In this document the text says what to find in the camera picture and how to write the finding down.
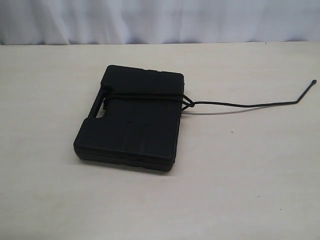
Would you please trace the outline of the black plastic carry case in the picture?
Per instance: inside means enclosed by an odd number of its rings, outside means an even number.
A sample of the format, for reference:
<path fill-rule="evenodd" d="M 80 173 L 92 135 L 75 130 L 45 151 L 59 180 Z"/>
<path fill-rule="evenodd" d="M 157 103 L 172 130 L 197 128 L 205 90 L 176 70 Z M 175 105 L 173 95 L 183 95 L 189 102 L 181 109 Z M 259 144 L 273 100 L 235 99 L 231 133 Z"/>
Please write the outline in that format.
<path fill-rule="evenodd" d="M 109 65 L 74 140 L 82 160 L 168 172 L 178 146 L 184 76 Z"/>

